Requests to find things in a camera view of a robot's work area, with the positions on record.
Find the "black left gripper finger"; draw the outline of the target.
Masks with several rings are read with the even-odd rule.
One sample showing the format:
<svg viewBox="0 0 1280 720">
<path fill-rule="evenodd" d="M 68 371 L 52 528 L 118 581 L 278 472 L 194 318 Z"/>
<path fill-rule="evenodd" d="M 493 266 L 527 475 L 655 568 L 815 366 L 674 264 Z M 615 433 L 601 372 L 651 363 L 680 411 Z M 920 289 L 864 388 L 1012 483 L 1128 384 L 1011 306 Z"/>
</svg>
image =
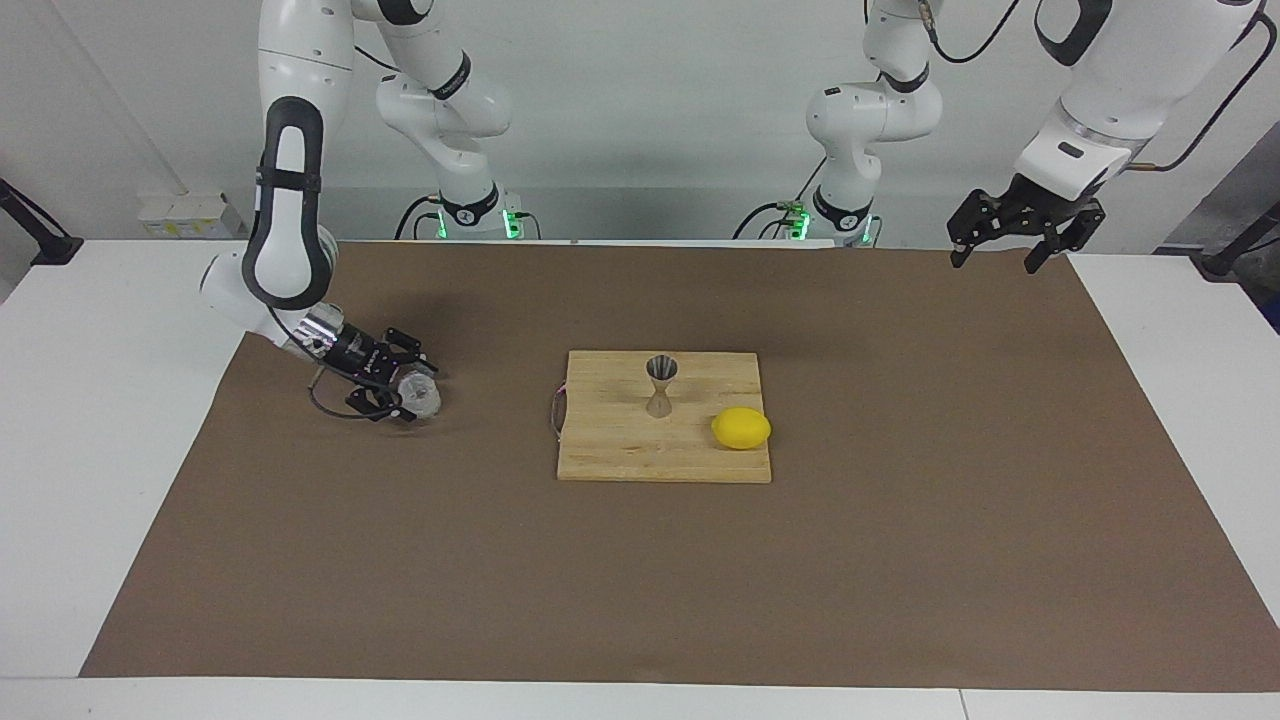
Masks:
<svg viewBox="0 0 1280 720">
<path fill-rule="evenodd" d="M 1024 259 L 1025 272 L 1034 275 L 1051 258 L 1082 250 L 1105 218 L 1106 211 L 1098 199 L 1037 214 L 1028 228 L 1039 236 L 1039 241 Z"/>
<path fill-rule="evenodd" d="M 974 250 L 1002 237 L 998 228 L 1002 200 L 989 193 L 969 193 L 947 220 L 952 268 L 963 268 Z"/>
</svg>

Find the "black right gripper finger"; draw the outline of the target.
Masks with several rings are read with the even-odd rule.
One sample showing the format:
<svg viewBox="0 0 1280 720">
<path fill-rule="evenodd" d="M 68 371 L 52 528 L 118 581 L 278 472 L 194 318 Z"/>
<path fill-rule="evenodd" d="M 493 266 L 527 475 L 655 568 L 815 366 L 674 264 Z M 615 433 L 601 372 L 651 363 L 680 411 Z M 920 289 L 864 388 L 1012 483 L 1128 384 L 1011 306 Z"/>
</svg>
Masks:
<svg viewBox="0 0 1280 720">
<path fill-rule="evenodd" d="M 384 332 L 388 361 L 397 372 L 416 372 L 435 378 L 439 368 L 431 363 L 422 350 L 422 342 L 394 327 Z"/>
</svg>

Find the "grey-padded black right gripper finger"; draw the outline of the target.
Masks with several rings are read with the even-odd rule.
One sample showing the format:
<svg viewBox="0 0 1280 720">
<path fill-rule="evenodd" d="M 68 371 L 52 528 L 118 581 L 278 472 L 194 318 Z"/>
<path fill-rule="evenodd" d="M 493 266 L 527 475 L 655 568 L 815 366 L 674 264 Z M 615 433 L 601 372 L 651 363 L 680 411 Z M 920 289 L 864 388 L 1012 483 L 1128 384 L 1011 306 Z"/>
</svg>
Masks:
<svg viewBox="0 0 1280 720">
<path fill-rule="evenodd" d="M 370 421 L 417 420 L 417 414 L 407 409 L 404 396 L 389 387 L 357 386 L 346 396 L 344 402 L 357 416 Z"/>
</svg>

